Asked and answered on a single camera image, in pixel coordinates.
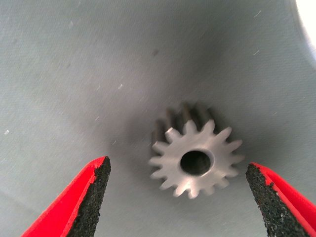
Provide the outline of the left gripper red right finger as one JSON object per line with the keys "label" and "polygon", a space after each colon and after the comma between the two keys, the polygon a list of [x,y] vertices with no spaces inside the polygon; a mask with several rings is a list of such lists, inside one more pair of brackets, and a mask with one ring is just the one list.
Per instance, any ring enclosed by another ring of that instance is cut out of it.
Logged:
{"label": "left gripper red right finger", "polygon": [[246,179],[269,237],[314,237],[316,205],[273,170],[250,163]]}

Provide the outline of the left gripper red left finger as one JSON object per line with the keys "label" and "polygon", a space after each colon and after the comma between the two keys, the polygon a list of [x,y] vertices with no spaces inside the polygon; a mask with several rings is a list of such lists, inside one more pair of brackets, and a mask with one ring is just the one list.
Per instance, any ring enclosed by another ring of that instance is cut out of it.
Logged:
{"label": "left gripper red left finger", "polygon": [[107,156],[89,162],[22,236],[93,237],[110,172]]}

